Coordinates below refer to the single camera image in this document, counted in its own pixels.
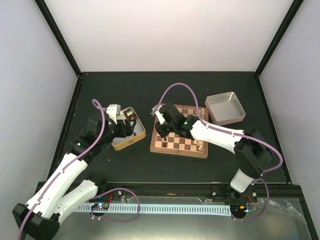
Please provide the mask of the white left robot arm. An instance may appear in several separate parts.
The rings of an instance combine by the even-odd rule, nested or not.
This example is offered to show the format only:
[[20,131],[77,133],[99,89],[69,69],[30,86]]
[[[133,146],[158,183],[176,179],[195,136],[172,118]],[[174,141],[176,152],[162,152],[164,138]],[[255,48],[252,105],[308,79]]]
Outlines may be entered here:
[[89,174],[76,188],[69,187],[102,147],[111,144],[115,138],[134,135],[137,120],[124,117],[112,120],[92,116],[86,129],[71,143],[58,168],[41,189],[26,204],[18,203],[12,210],[21,234],[35,240],[51,240],[57,234],[63,221],[84,202],[95,198],[103,199],[108,192],[107,182],[94,173]]

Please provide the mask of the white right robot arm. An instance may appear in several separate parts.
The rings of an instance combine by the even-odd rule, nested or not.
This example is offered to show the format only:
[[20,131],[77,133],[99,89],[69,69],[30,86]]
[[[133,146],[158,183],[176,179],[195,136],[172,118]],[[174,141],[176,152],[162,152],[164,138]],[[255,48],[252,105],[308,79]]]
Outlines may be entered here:
[[272,152],[262,143],[248,137],[259,137],[256,129],[250,132],[232,130],[209,123],[197,116],[185,117],[171,103],[159,105],[153,112],[158,121],[155,123],[156,132],[166,138],[170,133],[199,143],[207,142],[235,154],[239,169],[235,173],[227,189],[228,198],[234,202],[240,201],[250,184],[258,179],[273,157]]

